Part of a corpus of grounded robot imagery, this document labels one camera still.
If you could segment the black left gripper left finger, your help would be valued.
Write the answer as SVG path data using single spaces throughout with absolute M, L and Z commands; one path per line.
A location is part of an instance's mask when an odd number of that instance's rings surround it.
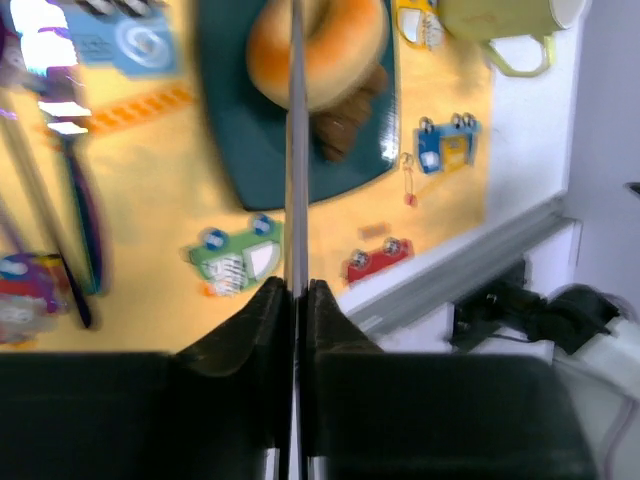
M 5 479 L 259 479 L 285 440 L 289 298 L 268 279 L 175 354 L 1 358 Z

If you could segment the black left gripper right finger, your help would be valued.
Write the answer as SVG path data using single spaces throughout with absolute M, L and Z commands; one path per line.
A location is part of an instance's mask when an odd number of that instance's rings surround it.
M 532 356 L 394 353 L 311 283 L 305 450 L 330 479 L 595 479 L 556 372 Z

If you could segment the metal tongs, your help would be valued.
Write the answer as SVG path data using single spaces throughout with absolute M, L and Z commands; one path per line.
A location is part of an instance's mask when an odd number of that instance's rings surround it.
M 315 421 L 312 372 L 313 353 L 307 345 L 309 296 L 309 111 L 305 72 L 304 7 L 291 3 L 289 111 L 286 118 L 286 189 L 283 236 L 286 300 L 282 319 L 287 327 L 287 414 L 282 435 L 278 477 L 325 479 L 325 461 L 313 452 Z

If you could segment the brown croissant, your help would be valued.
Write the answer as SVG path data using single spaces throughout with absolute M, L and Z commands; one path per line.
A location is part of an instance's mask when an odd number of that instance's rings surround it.
M 353 148 L 359 130 L 372 115 L 372 101 L 388 88 L 389 77 L 377 64 L 350 96 L 311 116 L 311 126 L 326 160 L 340 163 Z

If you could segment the glazed bagel donut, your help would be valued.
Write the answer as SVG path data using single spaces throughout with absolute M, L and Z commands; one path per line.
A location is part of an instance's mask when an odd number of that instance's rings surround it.
M 273 103 L 290 104 L 291 1 L 269 1 L 251 27 L 246 65 L 254 86 Z M 387 46 L 388 11 L 381 1 L 303 1 L 302 32 L 311 112 L 351 95 L 371 75 Z

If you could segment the pale green mug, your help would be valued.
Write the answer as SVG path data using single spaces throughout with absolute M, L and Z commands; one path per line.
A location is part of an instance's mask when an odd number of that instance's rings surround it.
M 582 0 L 448 0 L 438 3 L 440 23 L 451 36 L 477 44 L 505 76 L 534 78 L 556 59 L 554 34 L 574 26 L 590 3 Z M 540 47 L 539 65 L 518 70 L 496 50 L 497 39 L 528 36 Z

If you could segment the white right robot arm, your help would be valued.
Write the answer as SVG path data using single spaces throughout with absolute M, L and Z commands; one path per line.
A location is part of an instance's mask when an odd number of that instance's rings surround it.
M 639 317 L 619 297 L 573 284 L 548 299 L 526 326 L 574 365 L 639 398 Z

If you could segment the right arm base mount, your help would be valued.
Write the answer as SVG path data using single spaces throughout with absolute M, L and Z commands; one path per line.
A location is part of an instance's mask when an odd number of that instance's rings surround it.
M 519 259 L 480 287 L 453 302 L 449 343 L 469 352 L 491 338 L 529 343 L 531 319 L 547 301 L 527 289 L 528 262 Z

